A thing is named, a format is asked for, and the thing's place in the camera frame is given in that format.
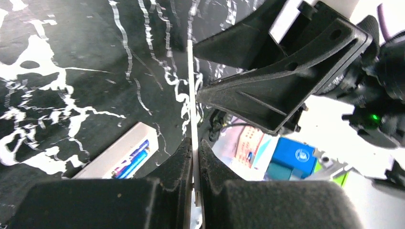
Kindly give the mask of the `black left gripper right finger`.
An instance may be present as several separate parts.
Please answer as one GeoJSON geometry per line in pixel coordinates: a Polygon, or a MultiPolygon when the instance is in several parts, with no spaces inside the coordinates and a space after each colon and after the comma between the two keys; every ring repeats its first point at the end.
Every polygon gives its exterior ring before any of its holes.
{"type": "Polygon", "coordinates": [[[331,181],[246,181],[199,146],[205,229],[361,229],[353,204],[331,181]]]}

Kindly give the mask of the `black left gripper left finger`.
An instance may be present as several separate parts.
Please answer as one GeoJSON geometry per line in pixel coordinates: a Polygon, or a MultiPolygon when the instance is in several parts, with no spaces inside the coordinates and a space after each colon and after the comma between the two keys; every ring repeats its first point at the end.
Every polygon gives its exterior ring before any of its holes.
{"type": "Polygon", "coordinates": [[[142,178],[71,179],[33,186],[10,229],[187,229],[192,142],[142,178]]]}

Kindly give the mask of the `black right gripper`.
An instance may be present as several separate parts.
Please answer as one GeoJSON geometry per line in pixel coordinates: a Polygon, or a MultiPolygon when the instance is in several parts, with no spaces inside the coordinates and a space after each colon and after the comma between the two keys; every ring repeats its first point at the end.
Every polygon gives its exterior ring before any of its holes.
{"type": "Polygon", "coordinates": [[[196,101],[273,134],[313,93],[353,105],[341,118],[367,143],[403,148],[405,33],[381,45],[375,17],[335,19],[291,56],[202,88],[196,101]]]}

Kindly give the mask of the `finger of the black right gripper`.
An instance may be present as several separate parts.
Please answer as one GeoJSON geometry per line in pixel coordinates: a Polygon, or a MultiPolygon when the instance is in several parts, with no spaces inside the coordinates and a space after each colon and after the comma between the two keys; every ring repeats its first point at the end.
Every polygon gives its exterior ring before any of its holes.
{"type": "Polygon", "coordinates": [[[194,56],[244,70],[264,68],[288,57],[284,46],[270,35],[285,4],[285,0],[266,0],[235,25],[195,44],[194,56]]]}

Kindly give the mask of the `white remote battery cover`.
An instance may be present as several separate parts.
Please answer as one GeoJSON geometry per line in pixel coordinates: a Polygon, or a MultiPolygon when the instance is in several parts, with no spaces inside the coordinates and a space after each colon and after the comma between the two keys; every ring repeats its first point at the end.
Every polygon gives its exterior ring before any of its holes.
{"type": "Polygon", "coordinates": [[[187,63],[188,63],[188,81],[189,81],[189,110],[190,110],[190,129],[192,140],[192,169],[193,169],[193,188],[195,193],[195,205],[202,206],[201,184],[200,184],[200,166],[199,166],[199,138],[197,129],[197,111],[195,99],[195,81],[193,68],[193,49],[192,40],[187,40],[187,63]]]}

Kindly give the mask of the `blue battery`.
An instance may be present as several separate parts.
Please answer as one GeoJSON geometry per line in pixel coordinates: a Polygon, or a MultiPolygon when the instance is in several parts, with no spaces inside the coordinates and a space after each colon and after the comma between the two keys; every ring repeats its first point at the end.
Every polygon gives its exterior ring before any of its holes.
{"type": "Polygon", "coordinates": [[[148,152],[146,150],[138,153],[132,160],[129,166],[127,166],[119,175],[116,176],[117,179],[130,178],[133,171],[138,167],[138,165],[147,157],[148,152]]]}
{"type": "Polygon", "coordinates": [[[133,158],[140,153],[141,151],[146,150],[149,152],[149,141],[146,140],[144,141],[140,147],[136,150],[134,150],[121,164],[119,164],[113,171],[112,171],[112,178],[117,179],[116,176],[119,175],[127,166],[130,165],[132,162],[133,158]]]}

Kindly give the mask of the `white remote control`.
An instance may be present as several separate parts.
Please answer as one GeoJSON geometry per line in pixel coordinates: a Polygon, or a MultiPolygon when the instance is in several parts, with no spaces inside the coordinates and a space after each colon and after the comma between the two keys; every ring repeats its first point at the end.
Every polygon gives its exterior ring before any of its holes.
{"type": "Polygon", "coordinates": [[[73,178],[113,179],[112,171],[146,140],[149,141],[148,156],[140,163],[139,167],[133,171],[130,177],[132,178],[159,148],[156,129],[142,122],[137,123],[129,129],[73,178]]]}

